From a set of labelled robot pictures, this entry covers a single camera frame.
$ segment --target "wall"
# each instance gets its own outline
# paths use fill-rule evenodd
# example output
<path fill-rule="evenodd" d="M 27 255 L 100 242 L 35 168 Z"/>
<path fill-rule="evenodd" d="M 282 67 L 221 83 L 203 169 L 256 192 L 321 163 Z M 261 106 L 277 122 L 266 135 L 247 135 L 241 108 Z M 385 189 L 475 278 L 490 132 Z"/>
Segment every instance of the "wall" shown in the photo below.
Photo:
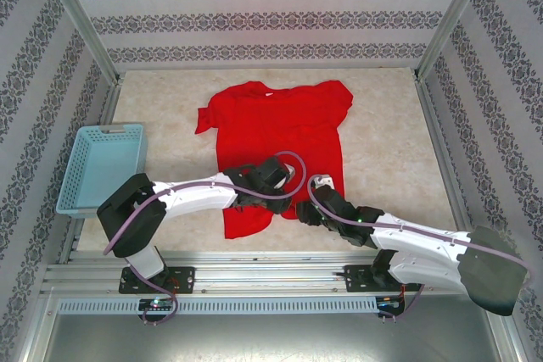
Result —
<path fill-rule="evenodd" d="M 99 121 L 109 86 L 59 0 L 0 0 L 0 50 L 3 362 L 65 238 L 54 207 L 77 129 Z"/>
<path fill-rule="evenodd" d="M 470 0 L 427 79 L 474 225 L 543 265 L 543 0 Z M 529 360 L 543 359 L 543 279 L 518 300 Z"/>
<path fill-rule="evenodd" d="M 81 0 L 119 71 L 415 68 L 451 0 Z"/>

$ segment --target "blue plastic basket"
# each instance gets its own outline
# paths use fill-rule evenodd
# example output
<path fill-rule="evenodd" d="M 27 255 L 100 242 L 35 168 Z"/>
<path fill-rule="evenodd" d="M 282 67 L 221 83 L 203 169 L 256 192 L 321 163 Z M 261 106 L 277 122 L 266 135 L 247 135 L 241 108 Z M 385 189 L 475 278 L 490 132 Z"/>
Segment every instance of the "blue plastic basket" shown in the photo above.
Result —
<path fill-rule="evenodd" d="M 142 125 L 82 127 L 64 174 L 57 212 L 73 218 L 96 216 L 117 188 L 143 172 L 146 155 Z"/>

